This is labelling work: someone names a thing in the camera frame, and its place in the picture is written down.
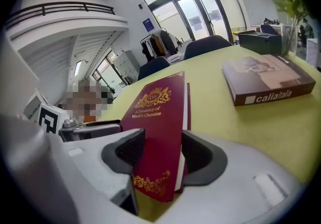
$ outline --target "double door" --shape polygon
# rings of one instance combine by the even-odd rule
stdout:
[[[220,0],[175,0],[175,3],[193,40],[220,35],[233,41]]]

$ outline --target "vase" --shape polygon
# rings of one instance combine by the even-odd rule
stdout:
[[[297,49],[297,26],[281,24],[282,51],[283,56],[292,52],[296,55]]]

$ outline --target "dark blue chair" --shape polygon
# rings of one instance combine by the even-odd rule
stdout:
[[[139,69],[138,80],[154,74],[162,69],[170,66],[171,63],[165,57],[157,57],[156,59],[146,63]]]
[[[271,35],[279,35],[279,33],[276,32],[274,28],[272,28],[270,25],[261,25],[260,26],[262,33],[267,33]]]
[[[184,60],[228,46],[232,46],[232,44],[221,36],[214,35],[205,37],[191,42],[186,47]]]

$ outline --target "fluorescent light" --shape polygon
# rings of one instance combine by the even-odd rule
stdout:
[[[77,62],[74,77],[77,76],[79,68],[80,68],[81,61]]]

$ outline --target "black railing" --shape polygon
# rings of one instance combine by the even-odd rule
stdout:
[[[19,24],[22,21],[37,17],[45,16],[50,13],[67,12],[67,11],[86,11],[101,12],[114,14],[113,7],[98,5],[84,2],[54,2],[30,6],[10,14],[7,17],[5,26],[7,29]]]

